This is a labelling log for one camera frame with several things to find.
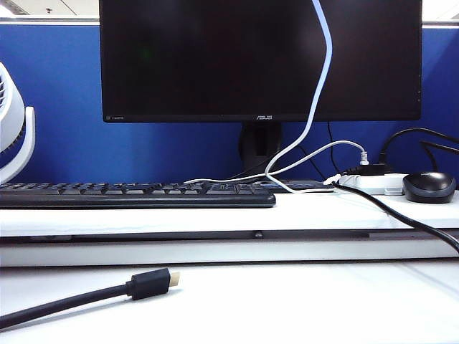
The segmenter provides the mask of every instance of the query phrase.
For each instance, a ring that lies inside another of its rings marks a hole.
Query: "desk fan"
[[[24,107],[13,79],[0,63],[0,153],[9,150],[23,135],[19,152],[0,168],[0,184],[10,181],[25,167],[35,147],[34,108]]]

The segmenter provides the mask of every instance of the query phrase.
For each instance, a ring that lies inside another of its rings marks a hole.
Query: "desk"
[[[1,271],[1,312],[118,285],[149,268]],[[458,343],[459,260],[172,267],[157,298],[86,305],[0,333],[5,344]]]
[[[1,264],[456,257],[444,242],[410,229],[354,194],[276,198],[272,209],[2,210]],[[416,204],[403,196],[378,198],[413,219],[459,234],[457,191],[449,204]]]

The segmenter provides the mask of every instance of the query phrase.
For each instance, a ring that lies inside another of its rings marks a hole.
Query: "computer monitor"
[[[418,119],[421,0],[321,5],[333,59],[315,119]],[[326,49],[311,0],[100,0],[100,44],[105,122],[243,122],[245,168],[306,120]]]

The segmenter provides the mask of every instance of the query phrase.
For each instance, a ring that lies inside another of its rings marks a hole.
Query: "blue wall panel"
[[[333,123],[336,139],[363,144],[374,161],[383,140],[402,128],[427,126],[459,135],[459,29],[424,29],[423,35],[422,119]],[[240,172],[239,123],[102,121],[98,27],[1,25],[0,60],[25,103],[37,111],[37,146],[16,181],[183,181]],[[285,144],[302,129],[301,123],[286,124]],[[417,144],[420,137],[400,138],[389,151],[389,162],[401,171],[430,169]],[[311,151],[327,142],[326,124],[315,123],[303,146]],[[356,164],[358,152],[337,148],[335,156],[345,168]],[[442,170],[459,176],[457,156],[436,156]],[[283,162],[300,157],[298,150]],[[325,174],[333,173],[329,154],[322,153],[316,162]],[[285,176],[319,178],[309,164]]]

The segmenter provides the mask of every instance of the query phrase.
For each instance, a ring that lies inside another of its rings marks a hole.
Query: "computer mouse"
[[[403,191],[409,201],[448,203],[453,199],[456,180],[447,173],[420,172],[403,178]]]

